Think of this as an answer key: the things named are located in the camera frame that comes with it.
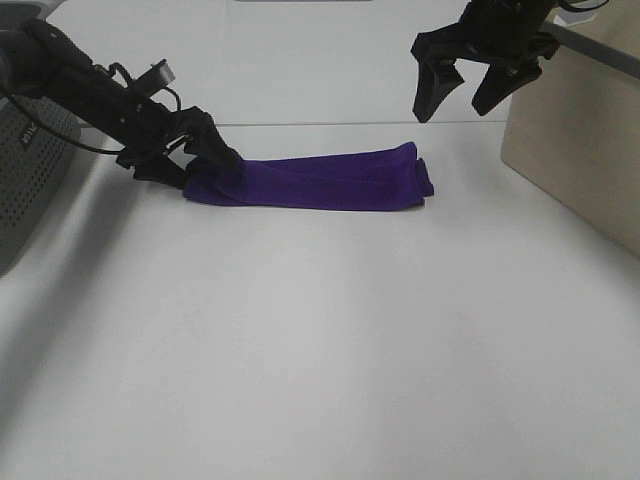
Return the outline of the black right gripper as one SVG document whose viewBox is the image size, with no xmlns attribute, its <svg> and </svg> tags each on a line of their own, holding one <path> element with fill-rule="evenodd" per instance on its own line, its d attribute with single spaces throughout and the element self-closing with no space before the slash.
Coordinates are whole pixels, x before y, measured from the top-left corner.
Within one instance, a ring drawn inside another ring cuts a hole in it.
<svg viewBox="0 0 640 480">
<path fill-rule="evenodd" d="M 429 121 L 464 83 L 457 59 L 490 65 L 472 100 L 480 116 L 537 80 L 541 76 L 537 58 L 549 60 L 559 49 L 558 40 L 541 30 L 554 5 L 543 0 L 472 0 L 454 29 L 419 33 L 411 47 L 418 63 L 413 105 L 417 120 Z"/>
</svg>

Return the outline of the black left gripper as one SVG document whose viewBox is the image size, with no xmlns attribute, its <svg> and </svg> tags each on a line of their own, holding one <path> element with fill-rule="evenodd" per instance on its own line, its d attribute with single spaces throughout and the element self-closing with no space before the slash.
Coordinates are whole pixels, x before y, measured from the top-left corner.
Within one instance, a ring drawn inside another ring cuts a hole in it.
<svg viewBox="0 0 640 480">
<path fill-rule="evenodd" d="M 209 161 L 216 170 L 236 170 L 239 156 L 221 137 L 212 116 L 198 107 L 170 111 L 150 99 L 99 99 L 97 129 L 121 145 L 103 149 L 133 179 L 183 189 L 186 170 L 171 158 L 174 144 Z"/>
</svg>

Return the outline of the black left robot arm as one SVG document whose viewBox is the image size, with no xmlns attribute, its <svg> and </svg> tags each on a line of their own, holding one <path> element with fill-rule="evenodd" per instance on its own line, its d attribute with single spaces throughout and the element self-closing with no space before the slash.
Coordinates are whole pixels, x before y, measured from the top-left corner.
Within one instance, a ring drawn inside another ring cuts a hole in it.
<svg viewBox="0 0 640 480">
<path fill-rule="evenodd" d="M 98 65 L 41 19 L 1 33 L 1 92 L 10 102 L 45 97 L 86 121 L 121 144 L 116 161 L 137 180 L 184 188 L 189 175 L 169 157 L 178 147 L 223 181 L 239 180 L 243 160 L 209 113 L 197 107 L 171 111 L 154 101 L 174 78 L 164 60 L 138 78 L 119 63 Z"/>
</svg>

